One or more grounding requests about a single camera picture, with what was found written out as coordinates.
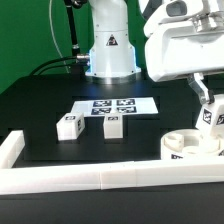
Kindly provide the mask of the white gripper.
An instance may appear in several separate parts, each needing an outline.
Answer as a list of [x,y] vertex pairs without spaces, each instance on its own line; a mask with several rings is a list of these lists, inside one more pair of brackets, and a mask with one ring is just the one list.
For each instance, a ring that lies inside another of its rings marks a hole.
[[202,105],[214,94],[204,75],[224,72],[224,0],[165,0],[144,26],[145,59],[155,81],[185,78]]

